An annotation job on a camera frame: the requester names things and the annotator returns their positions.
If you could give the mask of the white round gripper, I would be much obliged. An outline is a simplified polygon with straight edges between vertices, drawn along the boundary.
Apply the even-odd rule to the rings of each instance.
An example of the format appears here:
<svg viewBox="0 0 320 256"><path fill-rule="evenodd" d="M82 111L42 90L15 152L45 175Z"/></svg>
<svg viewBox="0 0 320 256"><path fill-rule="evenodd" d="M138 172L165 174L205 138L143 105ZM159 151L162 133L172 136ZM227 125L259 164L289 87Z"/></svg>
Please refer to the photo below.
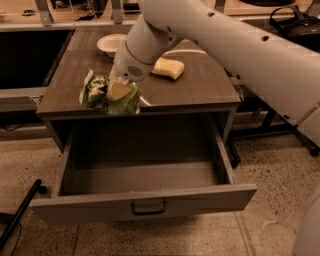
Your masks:
<svg viewBox="0 0 320 256"><path fill-rule="evenodd" d="M115 54L109 79L117 77L134 82L143 81L155 65L156 48L154 40L124 39ZM111 82L106 97L118 101L129 94L131 87Z"/></svg>

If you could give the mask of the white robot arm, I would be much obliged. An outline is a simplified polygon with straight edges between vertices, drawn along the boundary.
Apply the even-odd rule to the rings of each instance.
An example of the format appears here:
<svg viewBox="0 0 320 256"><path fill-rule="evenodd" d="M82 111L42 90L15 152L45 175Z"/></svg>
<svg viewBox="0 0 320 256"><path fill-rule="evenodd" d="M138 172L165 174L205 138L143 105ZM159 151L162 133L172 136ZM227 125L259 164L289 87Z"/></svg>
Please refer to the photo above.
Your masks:
<svg viewBox="0 0 320 256"><path fill-rule="evenodd" d="M110 82L144 80L188 39L278 114L320 144L320 54L207 7L201 0L138 0L141 15L114 58Z"/></svg>

